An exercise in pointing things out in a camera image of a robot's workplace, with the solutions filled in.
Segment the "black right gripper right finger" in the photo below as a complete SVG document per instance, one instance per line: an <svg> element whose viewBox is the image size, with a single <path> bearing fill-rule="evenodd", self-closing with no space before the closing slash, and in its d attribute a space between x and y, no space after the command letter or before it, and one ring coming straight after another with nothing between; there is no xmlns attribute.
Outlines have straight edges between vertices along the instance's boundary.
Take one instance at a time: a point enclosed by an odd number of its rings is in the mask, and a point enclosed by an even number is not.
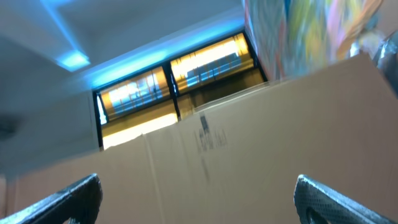
<svg viewBox="0 0 398 224"><path fill-rule="evenodd" d="M395 221L370 210L329 186L300 174L294 204L301 224L394 224Z"/></svg>

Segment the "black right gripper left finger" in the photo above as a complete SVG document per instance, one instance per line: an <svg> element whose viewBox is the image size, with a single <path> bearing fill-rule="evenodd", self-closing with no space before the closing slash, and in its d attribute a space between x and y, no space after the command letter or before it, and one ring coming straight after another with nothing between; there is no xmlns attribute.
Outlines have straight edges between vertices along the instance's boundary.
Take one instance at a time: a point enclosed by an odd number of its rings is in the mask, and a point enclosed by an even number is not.
<svg viewBox="0 0 398 224"><path fill-rule="evenodd" d="M1 224L94 224L103 199L97 174L90 174L62 190L1 219Z"/></svg>

